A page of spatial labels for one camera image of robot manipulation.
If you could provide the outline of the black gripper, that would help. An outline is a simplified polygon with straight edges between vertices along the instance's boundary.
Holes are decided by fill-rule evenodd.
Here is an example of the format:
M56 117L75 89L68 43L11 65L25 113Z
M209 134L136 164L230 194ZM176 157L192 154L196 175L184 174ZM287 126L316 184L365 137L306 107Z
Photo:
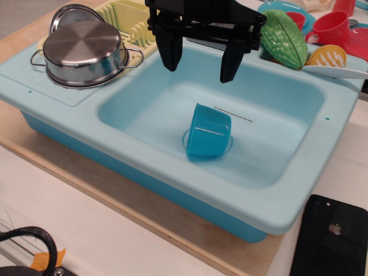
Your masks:
M221 83L233 81L244 51L259 49L260 31L267 21L266 16L238 1L145 1L145 5L161 60L171 72L181 60L183 37L227 45Z

